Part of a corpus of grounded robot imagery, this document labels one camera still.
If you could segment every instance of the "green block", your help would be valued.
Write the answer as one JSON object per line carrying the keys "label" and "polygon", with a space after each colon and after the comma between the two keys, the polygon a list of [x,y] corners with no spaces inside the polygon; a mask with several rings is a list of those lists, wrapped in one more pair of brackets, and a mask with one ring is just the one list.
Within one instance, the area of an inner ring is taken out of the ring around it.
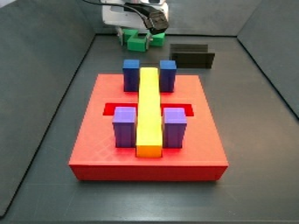
{"label": "green block", "polygon": [[138,34],[127,41],[127,50],[135,52],[146,52],[146,37],[139,38]]}
{"label": "green block", "polygon": [[163,46],[164,45],[164,33],[156,34],[152,36],[152,41],[150,46]]}
{"label": "green block", "polygon": [[138,35],[138,30],[123,29],[123,33],[124,33],[124,43],[126,43],[131,37]]}

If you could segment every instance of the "red base platform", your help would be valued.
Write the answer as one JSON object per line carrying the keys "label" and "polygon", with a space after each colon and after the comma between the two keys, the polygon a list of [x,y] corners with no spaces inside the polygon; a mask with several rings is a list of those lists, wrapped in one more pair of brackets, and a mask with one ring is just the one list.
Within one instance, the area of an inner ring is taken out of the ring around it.
{"label": "red base platform", "polygon": [[187,129],[182,149],[163,149],[162,158],[136,157],[136,149],[116,148],[111,108],[136,105],[138,93],[124,93],[122,74],[98,77],[70,168],[79,180],[212,181],[228,161],[198,76],[176,75],[175,90],[162,104],[183,106]]}

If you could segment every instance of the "yellow bar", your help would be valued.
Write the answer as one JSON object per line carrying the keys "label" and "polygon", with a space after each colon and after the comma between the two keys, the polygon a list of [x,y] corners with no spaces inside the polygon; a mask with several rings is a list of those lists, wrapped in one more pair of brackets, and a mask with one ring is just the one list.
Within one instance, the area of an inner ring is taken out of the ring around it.
{"label": "yellow bar", "polygon": [[160,108],[158,68],[140,68],[136,123],[136,156],[159,158],[163,156],[163,118]]}

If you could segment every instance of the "white robot part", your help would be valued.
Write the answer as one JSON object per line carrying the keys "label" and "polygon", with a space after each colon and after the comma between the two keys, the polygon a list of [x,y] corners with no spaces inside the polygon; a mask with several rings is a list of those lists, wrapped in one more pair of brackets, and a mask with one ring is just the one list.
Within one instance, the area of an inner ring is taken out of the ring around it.
{"label": "white robot part", "polygon": [[[168,4],[166,0],[100,0],[103,4],[146,4],[155,7],[163,12],[166,19],[168,20]],[[103,21],[107,25],[114,25],[119,27],[130,27],[134,29],[146,29],[146,24],[143,19],[135,12],[126,11],[123,7],[119,6],[103,6]]]}

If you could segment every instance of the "table surface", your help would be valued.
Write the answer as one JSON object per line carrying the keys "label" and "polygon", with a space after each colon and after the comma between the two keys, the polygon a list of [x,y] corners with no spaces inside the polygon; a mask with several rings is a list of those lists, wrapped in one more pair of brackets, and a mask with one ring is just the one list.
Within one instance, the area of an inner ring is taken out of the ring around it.
{"label": "table surface", "polygon": [[[98,74],[120,74],[124,59],[156,67],[170,44],[208,44],[211,70],[195,74],[207,95],[230,168],[218,182],[79,182],[68,167]],[[2,222],[299,221],[299,125],[235,38],[167,37],[130,52],[96,36]]]}

